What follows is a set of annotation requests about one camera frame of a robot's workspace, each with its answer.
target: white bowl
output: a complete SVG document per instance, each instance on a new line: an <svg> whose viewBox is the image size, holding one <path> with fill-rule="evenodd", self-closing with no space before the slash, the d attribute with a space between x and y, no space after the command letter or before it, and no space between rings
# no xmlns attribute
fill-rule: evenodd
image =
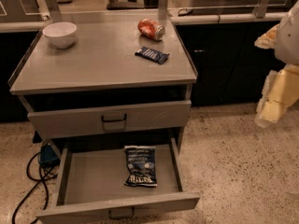
<svg viewBox="0 0 299 224"><path fill-rule="evenodd" d="M43 35L54 47L66 49L75 43L76 30L77 26L74 23L62 21L46 26Z"/></svg>

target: open drawer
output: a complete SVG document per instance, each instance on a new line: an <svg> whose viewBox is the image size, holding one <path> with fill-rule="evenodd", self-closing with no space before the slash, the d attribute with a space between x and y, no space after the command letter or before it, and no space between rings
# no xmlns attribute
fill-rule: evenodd
<svg viewBox="0 0 299 224"><path fill-rule="evenodd" d="M37 217L47 224L87 223L193 209L175 139L169 130L109 133L53 141L64 144L53 207ZM155 146L156 188L128 187L124 145Z"/></svg>
<svg viewBox="0 0 299 224"><path fill-rule="evenodd" d="M191 101L116 105L29 113L43 139L183 127Z"/></svg>

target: drawer handle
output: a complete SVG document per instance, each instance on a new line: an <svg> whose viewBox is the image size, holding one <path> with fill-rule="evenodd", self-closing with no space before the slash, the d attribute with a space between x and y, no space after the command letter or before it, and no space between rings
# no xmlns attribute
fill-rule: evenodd
<svg viewBox="0 0 299 224"><path fill-rule="evenodd" d="M124 122L126 119L127 119L127 114L124 114L122 119L108 119L108 120L105 120L104 116L101 117L101 120L102 120L103 123Z"/></svg>
<svg viewBox="0 0 299 224"><path fill-rule="evenodd" d="M109 210L109 218L111 219L111 220L120 220L120 219L126 219L126 218L131 218L131 217L133 217L133 215L135 214L135 209L132 207L132 213L130 214L130 215L128 215L128 216L119 216L119 217L113 217L112 216L112 211L111 210Z"/></svg>

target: black chip bag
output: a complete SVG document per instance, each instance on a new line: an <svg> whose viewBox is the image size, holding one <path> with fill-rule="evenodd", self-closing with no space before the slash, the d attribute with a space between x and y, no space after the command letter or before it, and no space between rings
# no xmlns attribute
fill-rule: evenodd
<svg viewBox="0 0 299 224"><path fill-rule="evenodd" d="M127 168L130 172L124 185L157 187L155 147L125 146Z"/></svg>

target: black cable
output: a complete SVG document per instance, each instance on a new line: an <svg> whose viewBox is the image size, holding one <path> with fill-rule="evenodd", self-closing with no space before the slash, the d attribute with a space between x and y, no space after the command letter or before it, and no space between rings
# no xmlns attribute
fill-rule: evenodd
<svg viewBox="0 0 299 224"><path fill-rule="evenodd" d="M18 206L16 207L13 215L12 215L12 224L16 224L16 216L18 214L18 211L20 210L21 206L23 205L23 203L28 199L28 197L31 195L31 193L34 191L34 189L40 184L42 183L44 188L45 188L45 191L46 191L46 199L45 199L45 204L44 204L44 207L43 207L43 210L45 210L48 206L48 202L49 202L49 189L48 189L48 186L47 186L47 183L46 181L48 180L51 180L53 178L56 178L57 175L54 175L51 171L54 169L55 166L52 166L50 167L49 170L46 171L46 169L43 169L40 165L39 165L39 169L38 169L38 172L39 172L39 179L36 179L36 178L33 178L31 177L30 175L30 165L32 163L32 161L34 160L34 158L36 156L39 156L40 153L42 152L42 150L38 153L36 153L28 162L27 164L27 167L26 167L26 174L28 176L29 179L33 180L36 182L36 184L29 190L29 192L25 195L25 197L21 200L21 202L18 204ZM38 219L36 218L34 221L31 222L31 224L34 224L34 223L37 223Z"/></svg>

